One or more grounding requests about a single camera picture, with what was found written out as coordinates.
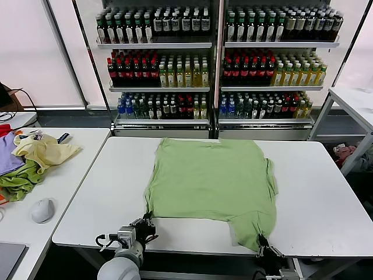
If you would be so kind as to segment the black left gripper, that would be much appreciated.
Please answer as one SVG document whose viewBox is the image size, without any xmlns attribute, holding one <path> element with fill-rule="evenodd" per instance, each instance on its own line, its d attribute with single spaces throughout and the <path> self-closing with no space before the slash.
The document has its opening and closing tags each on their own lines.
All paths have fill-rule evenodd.
<svg viewBox="0 0 373 280">
<path fill-rule="evenodd" d="M 142 218 L 138 218 L 130 223 L 135 228 L 136 240 L 141 243 L 148 243 L 156 238 L 156 226 L 152 221 L 153 213 L 145 213 Z"/>
</svg>

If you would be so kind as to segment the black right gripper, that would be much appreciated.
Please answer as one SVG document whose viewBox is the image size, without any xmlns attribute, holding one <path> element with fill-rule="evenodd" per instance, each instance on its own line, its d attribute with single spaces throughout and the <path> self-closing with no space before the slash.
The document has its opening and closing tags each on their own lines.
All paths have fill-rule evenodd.
<svg viewBox="0 0 373 280">
<path fill-rule="evenodd" d="M 264 270 L 266 275 L 280 276 L 280 270 L 290 269 L 285 255 L 282 254 L 276 247 L 271 245 L 264 235 L 258 235 L 258 244 L 259 249 L 256 255 L 256 264 Z M 263 256 L 265 248 L 270 250 L 276 256 Z"/>
</svg>

